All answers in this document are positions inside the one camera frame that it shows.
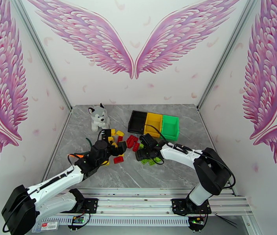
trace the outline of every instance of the green bin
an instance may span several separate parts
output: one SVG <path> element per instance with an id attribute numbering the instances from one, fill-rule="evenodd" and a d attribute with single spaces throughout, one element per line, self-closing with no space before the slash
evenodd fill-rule
<path id="1" fill-rule="evenodd" d="M 168 140 L 178 140 L 179 137 L 179 118 L 163 115 L 161 134 Z"/>

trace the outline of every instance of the white wall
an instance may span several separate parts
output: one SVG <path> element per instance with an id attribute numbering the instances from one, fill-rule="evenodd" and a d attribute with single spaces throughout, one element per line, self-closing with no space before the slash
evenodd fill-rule
<path id="1" fill-rule="evenodd" d="M 23 65 L 26 69 L 27 119 L 18 125 L 19 146 L 4 146 L 0 153 L 0 234 L 4 220 L 1 210 L 12 190 L 38 183 L 43 176 L 68 110 L 48 75 L 26 29 L 11 6 L 20 30 Z"/>
<path id="2" fill-rule="evenodd" d="M 242 108 L 243 95 L 246 95 L 243 87 L 248 42 L 251 26 L 260 9 L 259 1 L 217 79 L 215 86 L 219 87 L 211 91 L 201 113 L 218 153 L 236 175 L 237 191 L 248 198 L 263 234 L 276 235 L 277 163 L 270 146 L 264 143 L 253 145 L 255 139 L 249 139 L 254 131 L 253 123 L 243 118 Z"/>
<path id="3" fill-rule="evenodd" d="M 239 0 L 230 18 L 179 61 L 157 74 L 143 72 L 138 80 L 135 77 L 131 80 L 125 72 L 113 75 L 94 66 L 90 59 L 73 50 L 70 44 L 41 21 L 33 4 L 28 0 L 22 1 L 70 102 L 73 105 L 87 105 L 100 102 L 197 104 L 247 0 Z M 135 61 L 149 35 L 165 16 L 205 0 L 61 1 L 86 8 L 107 19 Z"/>

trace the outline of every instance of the table surface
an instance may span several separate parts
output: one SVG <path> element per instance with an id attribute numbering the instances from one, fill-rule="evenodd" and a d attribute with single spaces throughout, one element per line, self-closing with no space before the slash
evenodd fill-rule
<path id="1" fill-rule="evenodd" d="M 90 149 L 86 137 L 93 143 L 97 132 L 91 130 L 91 116 L 88 108 L 92 105 L 78 105 L 61 140 L 59 149 L 50 168 L 48 178 L 69 168 L 67 155 L 73 152 L 85 152 Z M 132 110 L 153 112 L 179 117 L 180 135 L 177 143 L 192 149 L 205 149 L 211 143 L 194 105 L 107 105 L 110 127 L 128 133 L 128 123 Z M 110 165 L 102 166 L 98 171 L 75 188 L 190 188 L 199 181 L 195 170 L 175 161 L 166 160 L 163 165 L 143 165 L 135 158 L 135 153 L 128 149 L 124 154 L 124 162 L 114 164 L 110 157 Z"/>

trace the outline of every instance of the yellow bin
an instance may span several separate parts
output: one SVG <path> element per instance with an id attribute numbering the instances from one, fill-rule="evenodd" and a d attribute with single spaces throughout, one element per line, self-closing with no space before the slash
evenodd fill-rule
<path id="1" fill-rule="evenodd" d="M 147 113 L 145 124 L 149 124 L 157 128 L 161 132 L 162 114 Z M 160 134 L 150 126 L 144 127 L 144 134 L 149 133 L 152 137 L 160 137 Z"/>

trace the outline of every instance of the yellow block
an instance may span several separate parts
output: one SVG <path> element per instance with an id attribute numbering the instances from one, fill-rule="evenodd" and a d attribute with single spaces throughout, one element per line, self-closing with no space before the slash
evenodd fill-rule
<path id="1" fill-rule="evenodd" d="M 124 136 L 124 133 L 123 133 L 123 132 L 121 132 L 121 131 L 119 131 L 119 130 L 116 132 L 116 134 L 117 134 L 117 135 L 119 135 L 119 136 L 121 136 L 121 137 L 123 137 L 123 136 Z"/>
<path id="2" fill-rule="evenodd" d="M 161 132 L 162 128 L 162 114 L 147 113 L 145 124 L 152 125 Z M 144 134 L 149 133 L 152 137 L 160 137 L 160 134 L 150 126 L 145 125 Z"/>
<path id="3" fill-rule="evenodd" d="M 109 165 L 109 164 L 110 164 L 110 163 L 109 163 L 109 161 L 108 161 L 108 163 L 107 163 L 107 164 L 106 164 L 106 163 L 107 163 L 107 161 L 104 161 L 104 163 L 102 163 L 102 165 L 103 165 L 103 166 L 107 166 L 107 165 Z"/>

